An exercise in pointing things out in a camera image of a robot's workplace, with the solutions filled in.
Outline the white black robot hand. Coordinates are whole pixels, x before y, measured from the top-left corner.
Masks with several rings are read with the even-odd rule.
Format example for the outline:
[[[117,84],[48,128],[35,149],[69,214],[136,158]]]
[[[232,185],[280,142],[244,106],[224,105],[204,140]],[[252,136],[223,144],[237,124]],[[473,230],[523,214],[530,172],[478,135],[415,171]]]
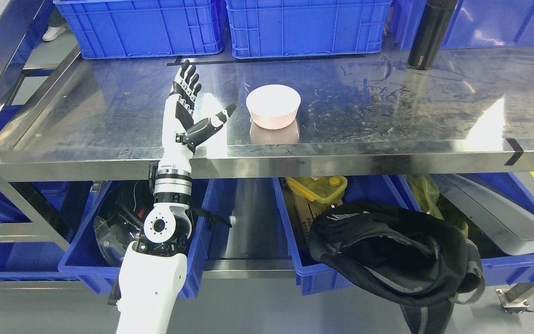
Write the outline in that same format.
[[[193,112],[201,88],[195,64],[186,60],[176,73],[165,101],[161,136],[163,156],[159,160],[158,170],[174,169],[191,173],[190,160],[197,146],[218,133],[235,112],[237,106],[232,103],[220,108],[216,114],[195,122]]]

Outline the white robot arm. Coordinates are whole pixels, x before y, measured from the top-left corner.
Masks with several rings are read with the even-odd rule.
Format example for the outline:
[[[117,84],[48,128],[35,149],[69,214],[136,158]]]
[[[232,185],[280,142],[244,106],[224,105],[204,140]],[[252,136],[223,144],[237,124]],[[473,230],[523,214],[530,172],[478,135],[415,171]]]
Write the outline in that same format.
[[[186,281],[185,251],[193,233],[190,163],[161,159],[150,181],[154,205],[127,246],[117,279],[118,334],[165,334]]]

